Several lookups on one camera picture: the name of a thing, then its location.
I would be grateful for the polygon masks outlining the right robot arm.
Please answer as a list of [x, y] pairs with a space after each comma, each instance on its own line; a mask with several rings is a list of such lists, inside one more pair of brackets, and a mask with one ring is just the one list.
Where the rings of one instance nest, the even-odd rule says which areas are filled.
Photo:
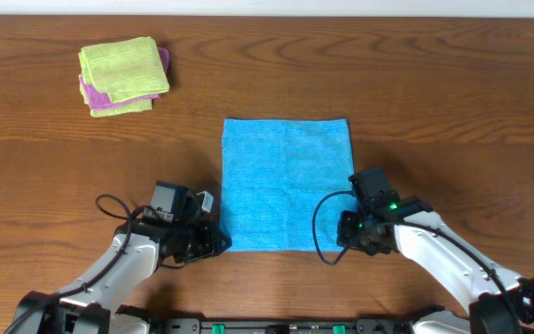
[[337, 244], [370, 256], [399, 253], [425, 269], [466, 310], [442, 308], [414, 317], [405, 333], [534, 333], [534, 277], [492, 261], [458, 236], [417, 197], [401, 198], [380, 168], [349, 178], [357, 200], [344, 211]]

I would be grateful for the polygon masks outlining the blue cloth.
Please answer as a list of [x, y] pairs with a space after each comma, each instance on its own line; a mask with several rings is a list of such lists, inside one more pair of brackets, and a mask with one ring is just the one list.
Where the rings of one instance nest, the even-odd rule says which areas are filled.
[[232, 251], [338, 251], [353, 173], [345, 119], [225, 120], [220, 219]]

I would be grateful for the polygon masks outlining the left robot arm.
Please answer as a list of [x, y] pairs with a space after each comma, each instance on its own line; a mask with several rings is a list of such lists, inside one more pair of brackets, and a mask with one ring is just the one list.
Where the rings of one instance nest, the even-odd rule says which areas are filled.
[[173, 333], [177, 323], [125, 305], [158, 269], [217, 257], [232, 241], [210, 218], [213, 196], [158, 181], [147, 205], [123, 207], [110, 246], [83, 274], [52, 294], [32, 291], [9, 333]]

